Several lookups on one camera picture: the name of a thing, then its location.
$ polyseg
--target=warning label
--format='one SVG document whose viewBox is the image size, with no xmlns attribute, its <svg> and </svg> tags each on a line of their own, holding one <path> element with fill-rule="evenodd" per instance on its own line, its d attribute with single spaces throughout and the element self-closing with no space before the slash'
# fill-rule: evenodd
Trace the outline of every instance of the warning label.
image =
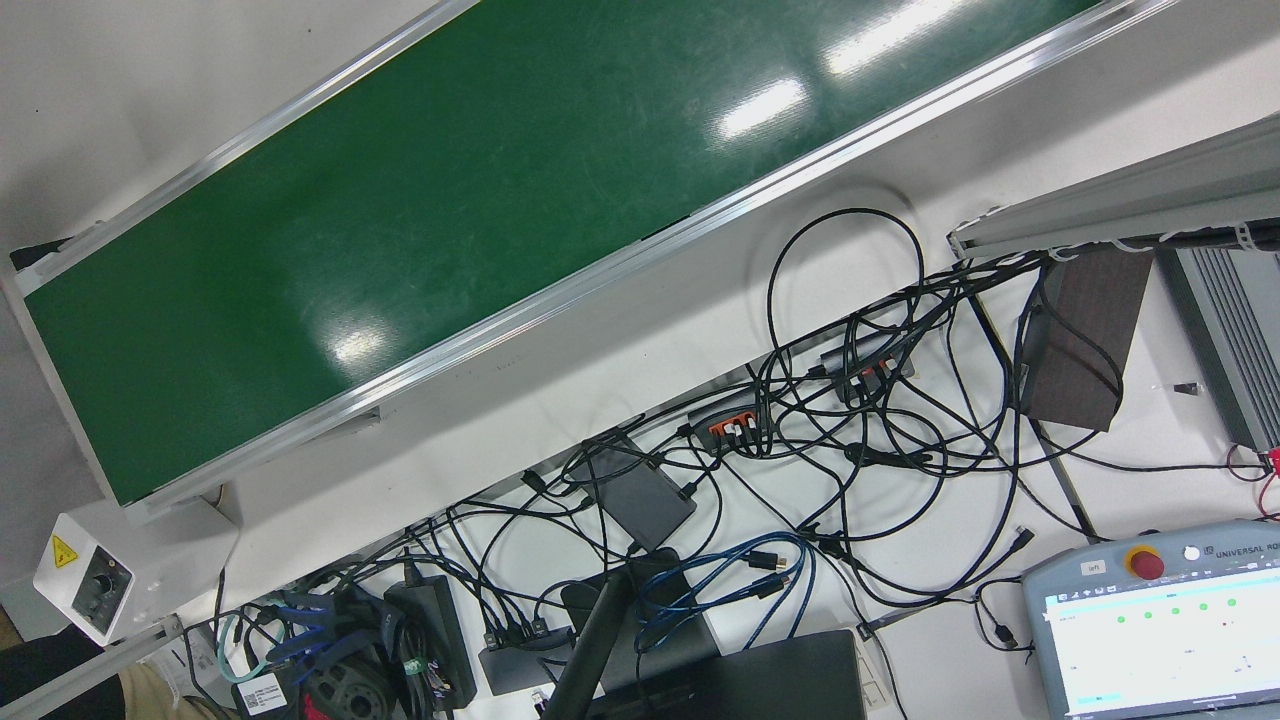
<svg viewBox="0 0 1280 720">
<path fill-rule="evenodd" d="M 54 536 L 54 568 L 70 565 L 72 562 L 76 562 L 77 557 L 79 557 L 79 555 L 72 550 L 72 546 L 67 544 L 63 538 Z"/>
</svg>

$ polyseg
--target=white label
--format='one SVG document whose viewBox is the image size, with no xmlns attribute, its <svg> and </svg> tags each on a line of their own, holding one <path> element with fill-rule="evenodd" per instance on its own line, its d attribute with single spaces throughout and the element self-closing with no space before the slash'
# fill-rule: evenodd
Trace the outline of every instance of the white label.
<svg viewBox="0 0 1280 720">
<path fill-rule="evenodd" d="M 275 673 L 260 675 L 236 687 L 239 689 L 241 697 L 244 698 L 244 710 L 248 710 L 250 715 L 261 715 L 289 703 L 284 700 L 284 691 L 280 689 L 280 682 L 275 679 Z"/>
</svg>

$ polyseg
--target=cable tie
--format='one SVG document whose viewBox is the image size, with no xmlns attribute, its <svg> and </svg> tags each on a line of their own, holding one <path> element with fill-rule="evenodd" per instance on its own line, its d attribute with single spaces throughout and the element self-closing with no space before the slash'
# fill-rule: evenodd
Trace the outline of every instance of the cable tie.
<svg viewBox="0 0 1280 720">
<path fill-rule="evenodd" d="M 1108 240 L 1107 242 L 1110 242 L 1111 245 L 1114 245 L 1116 247 L 1116 250 L 1123 250 L 1125 252 L 1149 252 L 1149 251 L 1155 250 L 1155 247 L 1133 247 L 1130 245 L 1125 245 L 1124 242 L 1120 242 L 1119 240 Z"/>
<path fill-rule="evenodd" d="M 1261 252 L 1257 243 L 1253 242 L 1253 233 L 1249 232 L 1248 223 L 1235 223 L 1231 229 L 1235 231 L 1235 242 L 1240 243 L 1242 249 Z"/>
</svg>

